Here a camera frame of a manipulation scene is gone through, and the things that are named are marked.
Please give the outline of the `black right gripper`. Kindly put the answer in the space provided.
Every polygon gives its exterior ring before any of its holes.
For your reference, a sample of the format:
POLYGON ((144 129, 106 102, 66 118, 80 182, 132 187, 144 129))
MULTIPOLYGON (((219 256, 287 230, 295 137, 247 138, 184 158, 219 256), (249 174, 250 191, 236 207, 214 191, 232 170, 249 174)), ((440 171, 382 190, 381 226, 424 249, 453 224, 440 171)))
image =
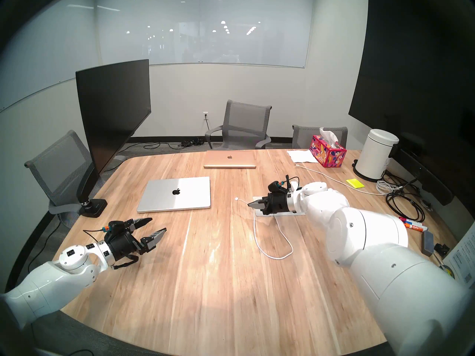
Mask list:
POLYGON ((285 193, 269 192, 266 197, 261 197, 248 203, 248 207, 255 210, 255 215, 275 215, 277 213, 296 214, 294 194, 292 191, 285 193))

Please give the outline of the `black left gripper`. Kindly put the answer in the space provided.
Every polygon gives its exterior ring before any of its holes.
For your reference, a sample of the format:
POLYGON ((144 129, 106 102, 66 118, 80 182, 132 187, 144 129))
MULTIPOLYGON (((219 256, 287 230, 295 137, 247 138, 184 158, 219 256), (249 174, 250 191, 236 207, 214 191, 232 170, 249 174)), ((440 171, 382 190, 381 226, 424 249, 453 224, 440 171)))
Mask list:
POLYGON ((129 219, 127 220, 127 229, 119 229, 119 231, 108 231, 104 235, 104 244, 108 247, 109 258, 114 259, 114 262, 119 262, 122 259, 128 259, 128 262, 138 262, 139 256, 153 250, 159 241, 167 232, 167 228, 160 229, 150 236, 145 236, 138 241, 130 232, 133 232, 153 219, 151 217, 129 219))

